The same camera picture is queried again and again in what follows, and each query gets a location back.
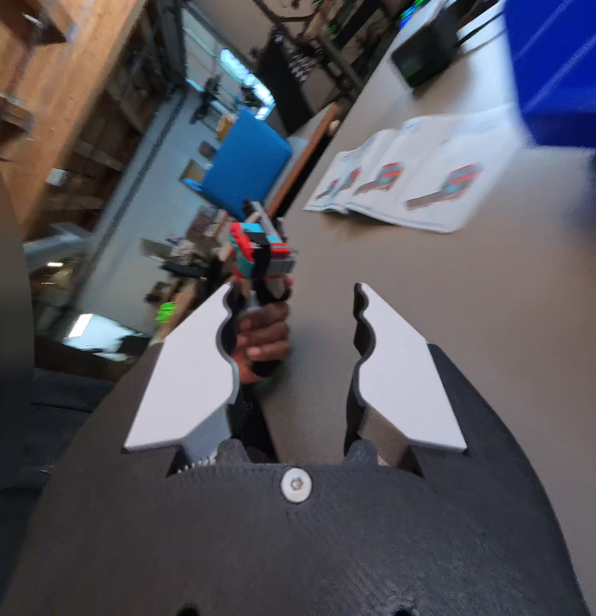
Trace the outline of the light blue felt partition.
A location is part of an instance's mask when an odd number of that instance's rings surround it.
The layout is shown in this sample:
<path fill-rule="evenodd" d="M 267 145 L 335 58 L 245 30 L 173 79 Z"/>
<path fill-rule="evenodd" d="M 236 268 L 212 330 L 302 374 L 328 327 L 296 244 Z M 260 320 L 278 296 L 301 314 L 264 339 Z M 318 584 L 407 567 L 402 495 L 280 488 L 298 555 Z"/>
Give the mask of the light blue felt partition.
<path fill-rule="evenodd" d="M 204 174 L 199 192 L 242 222 L 244 202 L 262 203 L 292 154 L 286 139 L 243 108 Z"/>

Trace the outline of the black cabinet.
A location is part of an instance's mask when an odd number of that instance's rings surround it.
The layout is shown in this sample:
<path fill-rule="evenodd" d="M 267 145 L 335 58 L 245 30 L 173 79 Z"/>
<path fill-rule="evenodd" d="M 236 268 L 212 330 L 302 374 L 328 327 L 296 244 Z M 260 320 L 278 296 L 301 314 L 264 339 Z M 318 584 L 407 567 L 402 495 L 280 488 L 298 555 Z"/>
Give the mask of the black cabinet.
<path fill-rule="evenodd" d="M 296 133 L 312 119 L 314 112 L 290 69 L 284 45 L 273 35 L 259 52 L 255 75 L 270 91 L 286 133 Z"/>

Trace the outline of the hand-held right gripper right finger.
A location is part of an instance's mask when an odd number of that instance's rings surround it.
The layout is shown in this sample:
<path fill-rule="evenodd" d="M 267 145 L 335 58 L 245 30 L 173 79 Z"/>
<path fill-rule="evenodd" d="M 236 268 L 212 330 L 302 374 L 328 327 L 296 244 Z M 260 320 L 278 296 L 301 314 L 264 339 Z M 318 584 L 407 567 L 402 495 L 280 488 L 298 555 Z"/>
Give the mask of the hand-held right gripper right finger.
<path fill-rule="evenodd" d="M 388 466 L 410 446 L 464 454 L 468 445 L 425 337 L 366 283 L 354 286 L 354 347 L 343 452 L 367 440 Z"/>

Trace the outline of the brick instruction booklet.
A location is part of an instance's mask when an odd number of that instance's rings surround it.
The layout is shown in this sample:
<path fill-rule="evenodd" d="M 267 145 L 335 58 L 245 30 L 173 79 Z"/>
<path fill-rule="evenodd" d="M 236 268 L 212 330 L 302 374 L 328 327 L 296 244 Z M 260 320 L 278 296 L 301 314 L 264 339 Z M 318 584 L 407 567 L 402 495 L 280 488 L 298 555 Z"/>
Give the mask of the brick instruction booklet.
<path fill-rule="evenodd" d="M 304 209 L 451 234 L 473 216 L 524 144 L 510 105 L 413 118 L 337 154 Z"/>

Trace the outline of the person's dark jacket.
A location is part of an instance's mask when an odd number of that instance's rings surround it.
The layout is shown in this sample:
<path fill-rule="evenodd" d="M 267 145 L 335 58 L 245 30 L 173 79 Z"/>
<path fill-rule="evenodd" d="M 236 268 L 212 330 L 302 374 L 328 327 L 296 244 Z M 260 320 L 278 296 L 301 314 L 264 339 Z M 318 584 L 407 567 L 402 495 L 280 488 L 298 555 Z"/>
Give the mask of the person's dark jacket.
<path fill-rule="evenodd" d="M 41 490 L 88 417 L 116 384 L 35 368 L 18 487 Z"/>

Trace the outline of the dark blue storage bin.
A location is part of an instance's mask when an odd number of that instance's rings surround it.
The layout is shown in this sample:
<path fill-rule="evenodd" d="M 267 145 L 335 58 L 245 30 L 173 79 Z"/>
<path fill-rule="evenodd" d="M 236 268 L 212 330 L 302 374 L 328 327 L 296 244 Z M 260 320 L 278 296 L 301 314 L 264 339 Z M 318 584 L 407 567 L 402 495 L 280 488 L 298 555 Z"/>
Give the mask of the dark blue storage bin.
<path fill-rule="evenodd" d="M 503 14 L 534 142 L 596 149 L 596 1 L 506 1 Z"/>

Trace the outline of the toy brick truck model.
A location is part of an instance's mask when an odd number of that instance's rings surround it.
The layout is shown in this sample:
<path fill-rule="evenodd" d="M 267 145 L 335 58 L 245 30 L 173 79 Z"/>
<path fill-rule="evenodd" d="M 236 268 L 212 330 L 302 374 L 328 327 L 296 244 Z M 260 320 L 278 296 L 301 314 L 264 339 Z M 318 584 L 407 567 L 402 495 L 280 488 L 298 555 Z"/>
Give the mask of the toy brick truck model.
<path fill-rule="evenodd" d="M 291 274 L 298 251 L 287 240 L 284 219 L 270 217 L 261 203 L 245 199 L 243 222 L 230 226 L 234 273 L 251 281 Z"/>

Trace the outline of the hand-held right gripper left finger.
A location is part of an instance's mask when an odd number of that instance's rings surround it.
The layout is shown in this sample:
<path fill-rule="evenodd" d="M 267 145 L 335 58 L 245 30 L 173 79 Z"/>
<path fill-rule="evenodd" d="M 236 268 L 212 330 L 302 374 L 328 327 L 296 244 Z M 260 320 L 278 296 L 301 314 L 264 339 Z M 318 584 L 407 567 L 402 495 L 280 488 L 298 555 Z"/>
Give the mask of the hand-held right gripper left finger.
<path fill-rule="evenodd" d="M 176 445 L 188 464 L 207 466 L 231 437 L 228 416 L 239 392 L 231 358 L 232 283 L 223 284 L 165 339 L 124 442 L 128 452 Z"/>

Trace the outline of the person's left hand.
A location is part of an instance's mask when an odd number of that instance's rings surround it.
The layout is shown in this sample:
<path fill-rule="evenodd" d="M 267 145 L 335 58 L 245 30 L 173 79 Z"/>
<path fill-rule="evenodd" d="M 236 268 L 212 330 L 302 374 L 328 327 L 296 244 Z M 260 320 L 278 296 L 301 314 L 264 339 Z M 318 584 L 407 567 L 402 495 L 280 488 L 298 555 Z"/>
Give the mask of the person's left hand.
<path fill-rule="evenodd" d="M 265 362 L 285 362 L 292 353 L 289 339 L 287 302 L 268 304 L 236 321 L 236 345 L 231 357 L 238 367 L 240 383 L 250 386 L 263 380 L 254 366 Z"/>

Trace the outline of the wood-edged grey table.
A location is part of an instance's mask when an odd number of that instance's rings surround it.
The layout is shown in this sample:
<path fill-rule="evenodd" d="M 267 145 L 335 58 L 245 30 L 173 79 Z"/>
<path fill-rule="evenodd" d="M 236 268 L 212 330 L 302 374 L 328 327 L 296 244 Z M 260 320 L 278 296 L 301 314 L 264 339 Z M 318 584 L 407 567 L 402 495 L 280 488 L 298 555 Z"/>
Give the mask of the wood-edged grey table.
<path fill-rule="evenodd" d="M 283 217 L 301 191 L 336 131 L 333 124 L 339 113 L 340 105 L 333 102 L 288 138 L 292 156 L 264 201 L 270 219 Z"/>

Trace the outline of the black electronic device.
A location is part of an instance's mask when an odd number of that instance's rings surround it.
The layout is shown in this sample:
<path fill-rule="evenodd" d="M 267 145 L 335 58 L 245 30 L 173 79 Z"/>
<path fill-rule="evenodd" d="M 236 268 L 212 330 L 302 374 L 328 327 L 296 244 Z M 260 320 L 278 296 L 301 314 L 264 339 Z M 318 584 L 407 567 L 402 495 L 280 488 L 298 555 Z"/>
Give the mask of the black electronic device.
<path fill-rule="evenodd" d="M 458 55 L 458 17 L 447 1 L 414 3 L 401 17 L 391 61 L 415 89 L 445 71 Z"/>

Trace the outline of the silver air duct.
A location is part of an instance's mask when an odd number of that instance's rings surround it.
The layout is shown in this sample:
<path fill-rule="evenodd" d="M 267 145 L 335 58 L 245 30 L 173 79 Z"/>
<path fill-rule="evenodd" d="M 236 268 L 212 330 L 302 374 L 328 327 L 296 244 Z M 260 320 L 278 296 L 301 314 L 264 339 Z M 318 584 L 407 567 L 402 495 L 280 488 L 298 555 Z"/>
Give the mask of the silver air duct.
<path fill-rule="evenodd" d="M 51 262 L 82 261 L 94 240 L 94 233 L 72 222 L 50 225 L 52 233 L 37 240 L 23 242 L 28 277 L 48 268 Z"/>

